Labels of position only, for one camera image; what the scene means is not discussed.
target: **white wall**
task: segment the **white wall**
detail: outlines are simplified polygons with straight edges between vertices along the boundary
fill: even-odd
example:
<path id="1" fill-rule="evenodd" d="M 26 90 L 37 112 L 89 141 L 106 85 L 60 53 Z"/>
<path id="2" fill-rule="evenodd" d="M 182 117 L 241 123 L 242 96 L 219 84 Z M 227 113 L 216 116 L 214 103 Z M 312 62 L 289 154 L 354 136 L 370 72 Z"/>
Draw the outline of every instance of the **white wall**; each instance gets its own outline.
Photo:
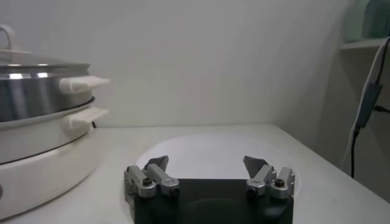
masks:
<path id="1" fill-rule="evenodd" d="M 273 123 L 313 146 L 348 0 L 2 0 L 26 50 L 112 84 L 100 126 Z"/>

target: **white table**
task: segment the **white table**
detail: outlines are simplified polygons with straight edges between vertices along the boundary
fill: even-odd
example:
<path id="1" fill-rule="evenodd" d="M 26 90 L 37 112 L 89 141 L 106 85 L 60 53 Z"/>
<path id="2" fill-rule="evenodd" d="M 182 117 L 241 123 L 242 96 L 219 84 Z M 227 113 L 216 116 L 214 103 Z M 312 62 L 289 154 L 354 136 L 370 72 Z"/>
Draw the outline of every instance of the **white table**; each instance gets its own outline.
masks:
<path id="1" fill-rule="evenodd" d="M 278 147 L 302 176 L 294 223 L 390 223 L 390 204 L 272 125 L 98 128 L 93 147 L 109 149 L 101 165 L 78 186 L 4 223 L 133 223 L 123 196 L 123 171 L 155 144 L 200 133 L 248 135 Z"/>

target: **white cable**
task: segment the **white cable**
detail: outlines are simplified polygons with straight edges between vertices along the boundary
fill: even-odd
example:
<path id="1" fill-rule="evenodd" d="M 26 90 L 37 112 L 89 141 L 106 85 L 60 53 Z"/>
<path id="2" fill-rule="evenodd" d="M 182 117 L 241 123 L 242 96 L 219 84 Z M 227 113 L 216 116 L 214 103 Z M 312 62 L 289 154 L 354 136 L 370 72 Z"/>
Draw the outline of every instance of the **white cable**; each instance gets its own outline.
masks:
<path id="1" fill-rule="evenodd" d="M 367 80 L 364 84 L 364 87 L 363 87 L 363 91 L 361 92 L 361 97 L 360 97 L 360 103 L 359 103 L 359 107 L 358 107 L 358 112 L 356 114 L 356 118 L 355 118 L 355 121 L 353 122 L 353 125 L 352 125 L 352 128 L 351 128 L 351 131 L 349 132 L 349 138 L 348 138 L 348 145 L 347 145 L 347 148 L 346 148 L 346 151 L 344 152 L 344 156 L 342 157 L 342 161 L 339 165 L 340 169 L 342 169 L 342 166 L 344 165 L 344 161 L 346 160 L 347 158 L 347 155 L 349 153 L 349 150 L 351 149 L 351 145 L 352 145 L 352 140 L 353 140 L 353 132 L 355 131 L 355 127 L 356 127 L 356 122 L 358 121 L 358 118 L 359 118 L 359 115 L 360 115 L 360 112 L 361 112 L 361 105 L 363 104 L 363 98 L 364 98 L 364 95 L 366 93 L 366 90 L 367 90 L 367 87 L 368 87 L 368 84 L 370 83 L 370 80 L 371 80 L 371 77 L 372 77 L 372 73 L 374 73 L 374 70 L 377 66 L 380 66 L 380 62 L 378 63 L 378 61 L 381 60 L 381 57 L 384 57 L 383 55 L 383 51 L 385 50 L 385 48 L 387 47 L 386 43 L 387 41 L 390 39 L 390 37 L 387 37 L 386 39 L 383 40 L 382 44 L 380 45 L 376 55 L 375 55 L 375 58 L 371 64 L 371 69 L 370 69 L 370 72 L 368 73 L 368 77 L 367 77 Z"/>

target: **shelf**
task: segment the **shelf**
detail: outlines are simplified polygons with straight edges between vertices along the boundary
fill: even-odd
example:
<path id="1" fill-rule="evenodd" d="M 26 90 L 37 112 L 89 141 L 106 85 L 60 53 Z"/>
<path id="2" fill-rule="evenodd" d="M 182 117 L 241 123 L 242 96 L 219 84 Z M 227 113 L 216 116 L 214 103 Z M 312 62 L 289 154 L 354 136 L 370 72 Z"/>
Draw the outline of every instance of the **shelf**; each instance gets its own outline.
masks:
<path id="1" fill-rule="evenodd" d="M 341 50 L 351 50 L 351 49 L 366 49 L 366 48 L 374 48 L 379 47 L 383 42 L 383 39 L 376 40 L 364 40 L 355 43 L 346 43 L 342 44 Z"/>

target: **white cooker base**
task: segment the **white cooker base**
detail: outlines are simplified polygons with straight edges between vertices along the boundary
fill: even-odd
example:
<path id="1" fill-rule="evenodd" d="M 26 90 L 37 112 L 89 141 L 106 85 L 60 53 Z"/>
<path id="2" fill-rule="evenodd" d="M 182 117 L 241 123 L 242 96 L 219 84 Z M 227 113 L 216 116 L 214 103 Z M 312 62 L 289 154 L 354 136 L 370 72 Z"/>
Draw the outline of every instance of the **white cooker base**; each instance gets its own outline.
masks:
<path id="1" fill-rule="evenodd" d="M 63 194 L 91 173 L 104 154 L 87 141 L 94 133 L 91 130 L 63 147 L 0 165 L 0 220 Z"/>

